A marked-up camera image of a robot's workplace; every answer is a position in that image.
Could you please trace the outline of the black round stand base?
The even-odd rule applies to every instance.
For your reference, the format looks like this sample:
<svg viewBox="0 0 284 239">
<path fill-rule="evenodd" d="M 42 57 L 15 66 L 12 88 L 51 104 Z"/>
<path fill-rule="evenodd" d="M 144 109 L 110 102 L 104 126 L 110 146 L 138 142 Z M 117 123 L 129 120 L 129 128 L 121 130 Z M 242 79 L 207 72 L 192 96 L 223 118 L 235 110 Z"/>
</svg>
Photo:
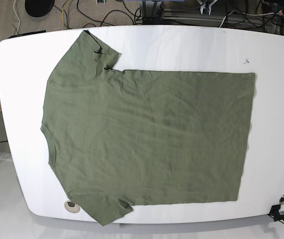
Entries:
<svg viewBox="0 0 284 239">
<path fill-rule="evenodd" d="M 31 17 L 43 17 L 53 8 L 54 0 L 26 0 L 25 10 Z"/>
</svg>

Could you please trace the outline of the olive green T-shirt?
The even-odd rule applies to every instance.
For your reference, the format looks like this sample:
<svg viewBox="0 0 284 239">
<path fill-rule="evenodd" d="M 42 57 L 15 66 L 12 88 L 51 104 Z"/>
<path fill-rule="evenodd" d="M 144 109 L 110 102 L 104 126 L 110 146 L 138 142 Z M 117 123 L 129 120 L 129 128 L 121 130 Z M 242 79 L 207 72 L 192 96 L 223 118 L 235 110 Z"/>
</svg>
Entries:
<svg viewBox="0 0 284 239">
<path fill-rule="evenodd" d="M 134 206 L 236 201 L 254 73 L 114 69 L 83 31 L 48 78 L 41 131 L 68 199 L 105 226 Z"/>
</svg>

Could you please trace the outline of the aluminium frame post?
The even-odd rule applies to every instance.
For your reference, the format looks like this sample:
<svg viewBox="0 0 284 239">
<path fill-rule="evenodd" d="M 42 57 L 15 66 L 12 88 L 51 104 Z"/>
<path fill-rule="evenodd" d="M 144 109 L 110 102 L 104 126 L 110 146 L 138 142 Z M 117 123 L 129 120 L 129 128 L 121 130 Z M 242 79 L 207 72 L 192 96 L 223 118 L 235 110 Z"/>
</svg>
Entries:
<svg viewBox="0 0 284 239">
<path fill-rule="evenodd" d="M 161 22 L 163 14 L 162 0 L 139 0 L 143 25 L 156 25 Z"/>
</svg>

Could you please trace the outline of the black flat bar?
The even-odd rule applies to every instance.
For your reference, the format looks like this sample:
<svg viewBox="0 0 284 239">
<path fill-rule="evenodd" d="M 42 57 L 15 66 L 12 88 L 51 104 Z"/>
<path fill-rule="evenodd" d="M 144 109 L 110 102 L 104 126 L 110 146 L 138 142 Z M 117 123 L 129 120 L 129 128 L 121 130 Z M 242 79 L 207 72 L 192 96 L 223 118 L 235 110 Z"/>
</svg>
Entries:
<svg viewBox="0 0 284 239">
<path fill-rule="evenodd" d="M 21 33 L 21 34 L 12 35 L 8 39 L 16 38 L 16 37 L 22 37 L 22 36 L 28 36 L 28 35 L 34 35 L 34 34 L 40 34 L 40 33 L 45 33 L 45 32 L 46 32 L 46 30 Z"/>
</svg>

